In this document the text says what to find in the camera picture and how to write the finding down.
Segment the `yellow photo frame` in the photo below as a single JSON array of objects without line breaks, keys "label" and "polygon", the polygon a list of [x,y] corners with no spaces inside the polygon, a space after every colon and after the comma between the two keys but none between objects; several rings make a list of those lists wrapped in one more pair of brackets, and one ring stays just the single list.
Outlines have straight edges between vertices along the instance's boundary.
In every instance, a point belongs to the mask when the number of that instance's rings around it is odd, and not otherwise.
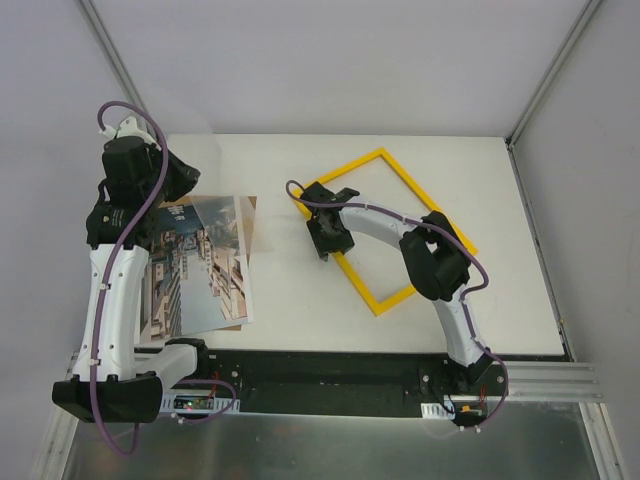
[{"label": "yellow photo frame", "polygon": [[[419,219],[395,212],[358,197],[348,203],[333,203],[335,194],[327,184],[375,160],[384,162],[417,200],[429,210]],[[344,226],[351,232],[368,235],[398,249],[407,267],[410,284],[379,300],[362,279],[346,254],[330,254],[372,313],[379,316],[415,293],[431,300],[450,300],[454,292],[469,280],[469,267],[475,263],[478,248],[448,217],[439,205],[411,177],[385,148],[380,147],[353,160],[305,186],[294,180],[290,194],[298,208],[310,219],[313,209],[339,209]]]}]

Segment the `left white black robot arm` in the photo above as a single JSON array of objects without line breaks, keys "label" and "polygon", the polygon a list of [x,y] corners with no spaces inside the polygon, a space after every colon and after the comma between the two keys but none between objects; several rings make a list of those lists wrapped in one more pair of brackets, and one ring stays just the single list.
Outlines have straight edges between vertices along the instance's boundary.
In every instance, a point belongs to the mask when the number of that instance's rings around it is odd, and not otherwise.
[{"label": "left white black robot arm", "polygon": [[166,391],[180,381],[199,389],[211,377],[201,339],[171,339],[142,363],[134,355],[158,207],[189,193],[200,173],[132,116],[102,133],[105,177],[86,220],[91,286],[85,330],[70,377],[53,385],[52,401],[87,423],[151,423]]}]

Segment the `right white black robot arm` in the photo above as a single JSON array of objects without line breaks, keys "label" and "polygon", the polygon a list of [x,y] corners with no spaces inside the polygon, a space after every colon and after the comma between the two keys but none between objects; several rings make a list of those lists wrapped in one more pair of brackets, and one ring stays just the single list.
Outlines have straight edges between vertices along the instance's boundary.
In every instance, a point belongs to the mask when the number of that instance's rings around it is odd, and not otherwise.
[{"label": "right white black robot arm", "polygon": [[446,378],[461,394],[473,394],[495,361],[479,334],[469,295],[488,286],[486,270],[465,247],[446,215],[419,219],[373,203],[360,192],[332,192],[318,182],[290,197],[310,212],[307,221],[320,259],[345,254],[364,234],[397,249],[411,285],[436,309],[446,339]]}]

